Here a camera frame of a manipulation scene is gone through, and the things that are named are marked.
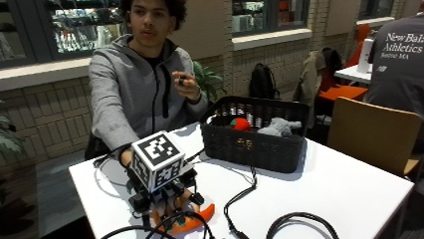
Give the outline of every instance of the black basket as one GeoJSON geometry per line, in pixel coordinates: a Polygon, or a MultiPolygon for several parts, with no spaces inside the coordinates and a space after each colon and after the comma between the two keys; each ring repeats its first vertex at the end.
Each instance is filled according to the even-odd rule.
{"type": "Polygon", "coordinates": [[[296,171],[308,130],[309,106],[294,102],[224,97],[201,118],[207,155],[272,171],[296,171]],[[229,127],[234,118],[245,118],[253,128],[269,126],[273,118],[301,121],[293,136],[274,136],[229,127]]]}

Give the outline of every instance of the gray hoodie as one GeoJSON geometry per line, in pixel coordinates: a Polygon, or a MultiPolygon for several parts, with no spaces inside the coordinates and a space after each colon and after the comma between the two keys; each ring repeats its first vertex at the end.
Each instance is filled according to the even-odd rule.
{"type": "Polygon", "coordinates": [[[98,50],[90,67],[92,131],[110,149],[185,126],[199,120],[209,104],[204,94],[200,103],[191,105],[175,86],[172,72],[195,74],[189,53],[168,40],[153,69],[131,49],[132,39],[133,35],[125,35],[98,50]]]}

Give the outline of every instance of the table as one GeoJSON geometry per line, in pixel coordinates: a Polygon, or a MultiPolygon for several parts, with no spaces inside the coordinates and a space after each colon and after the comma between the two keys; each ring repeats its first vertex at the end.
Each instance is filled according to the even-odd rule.
{"type": "Polygon", "coordinates": [[[371,83],[371,72],[373,72],[373,65],[370,65],[370,70],[367,73],[359,73],[357,71],[358,65],[345,68],[334,73],[335,77],[342,79],[351,80],[354,82],[370,84],[371,83]]]}
{"type": "MultiPolygon", "coordinates": [[[[201,126],[195,123],[172,133],[187,157],[204,148],[201,126]]],[[[274,220],[297,211],[325,218],[342,239],[375,238],[394,216],[413,189],[413,182],[342,154],[322,144],[306,140],[304,159],[292,174],[258,169],[257,190],[229,208],[240,231],[250,239],[265,238],[274,220]]],[[[203,153],[196,159],[199,190],[216,205],[209,226],[216,238],[234,238],[228,231],[224,206],[250,184],[246,166],[211,159],[203,153]]],[[[102,169],[94,160],[70,167],[96,238],[129,225],[143,224],[132,215],[128,177],[115,160],[102,169]]],[[[129,231],[114,238],[145,238],[143,231],[129,231]]],[[[204,238],[204,230],[179,238],[204,238]]],[[[330,238],[326,228],[301,218],[284,227],[274,238],[330,238]]]]}

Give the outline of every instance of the black bag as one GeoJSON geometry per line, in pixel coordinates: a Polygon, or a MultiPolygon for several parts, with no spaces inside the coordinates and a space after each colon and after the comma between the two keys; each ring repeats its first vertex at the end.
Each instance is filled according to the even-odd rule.
{"type": "Polygon", "coordinates": [[[269,66],[258,63],[252,71],[249,96],[252,98],[280,99],[280,91],[276,88],[276,79],[269,66]]]}

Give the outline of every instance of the jacket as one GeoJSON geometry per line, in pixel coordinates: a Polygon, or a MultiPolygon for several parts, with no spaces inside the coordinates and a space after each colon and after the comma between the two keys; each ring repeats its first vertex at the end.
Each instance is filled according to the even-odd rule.
{"type": "Polygon", "coordinates": [[[320,70],[325,68],[326,61],[322,51],[310,52],[306,59],[304,60],[300,82],[296,86],[293,95],[293,100],[296,102],[305,103],[310,106],[309,128],[313,128],[314,126],[314,101],[321,86],[320,70]]]}
{"type": "Polygon", "coordinates": [[[95,52],[90,66],[94,135],[110,149],[160,130],[171,131],[199,120],[208,110],[205,93],[191,105],[175,87],[172,72],[195,74],[189,53],[167,41],[161,62],[153,69],[129,47],[133,35],[95,52]]]}

